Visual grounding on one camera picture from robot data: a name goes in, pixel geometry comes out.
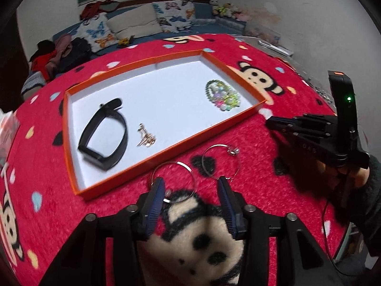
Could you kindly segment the right hand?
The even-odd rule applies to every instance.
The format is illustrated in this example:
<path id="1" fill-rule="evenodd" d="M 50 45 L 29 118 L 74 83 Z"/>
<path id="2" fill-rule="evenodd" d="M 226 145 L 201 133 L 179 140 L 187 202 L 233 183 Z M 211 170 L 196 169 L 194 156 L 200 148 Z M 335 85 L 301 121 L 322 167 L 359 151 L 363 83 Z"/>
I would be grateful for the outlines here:
<path id="1" fill-rule="evenodd" d="M 345 178 L 351 188 L 360 188 L 366 184 L 370 169 L 348 168 L 348 167 L 330 167 L 321 161 L 316 162 L 318 170 L 327 181 L 327 185 L 334 189 L 342 178 Z"/>

